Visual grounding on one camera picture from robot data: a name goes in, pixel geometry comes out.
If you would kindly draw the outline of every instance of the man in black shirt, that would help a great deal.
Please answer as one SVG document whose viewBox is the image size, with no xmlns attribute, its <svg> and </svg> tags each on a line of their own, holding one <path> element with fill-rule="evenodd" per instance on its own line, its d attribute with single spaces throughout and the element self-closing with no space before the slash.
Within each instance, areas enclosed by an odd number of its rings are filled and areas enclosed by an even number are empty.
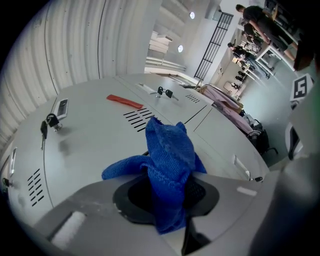
<svg viewBox="0 0 320 256">
<path fill-rule="evenodd" d="M 260 38 L 258 38 L 255 35 L 254 32 L 254 28 L 252 27 L 251 24 L 247 23 L 245 25 L 243 25 L 243 29 L 244 32 L 247 34 L 247 36 L 245 37 L 249 42 L 254 43 L 256 46 L 260 47 L 261 46 L 261 42 L 260 42 Z"/>
<path fill-rule="evenodd" d="M 250 52 L 245 51 L 241 46 L 234 46 L 233 43 L 228 43 L 228 47 L 232 50 L 232 54 L 235 58 L 238 59 L 238 61 L 246 61 L 250 64 L 251 67 L 253 67 L 255 70 L 257 70 L 261 75 L 263 75 L 266 79 L 270 78 L 270 74 L 268 74 L 266 71 L 262 69 L 257 63 L 256 63 L 256 57 L 251 54 Z"/>
<path fill-rule="evenodd" d="M 243 18 L 253 26 L 267 44 L 269 44 L 271 40 L 292 61 L 295 60 L 295 57 L 288 50 L 288 46 L 280 39 L 280 37 L 282 37 L 288 45 L 292 45 L 296 50 L 298 50 L 297 44 L 293 42 L 293 40 L 277 24 L 274 23 L 270 18 L 269 13 L 259 6 L 249 6 L 245 8 L 241 4 L 237 4 L 235 8 L 238 12 L 243 14 Z"/>
</svg>

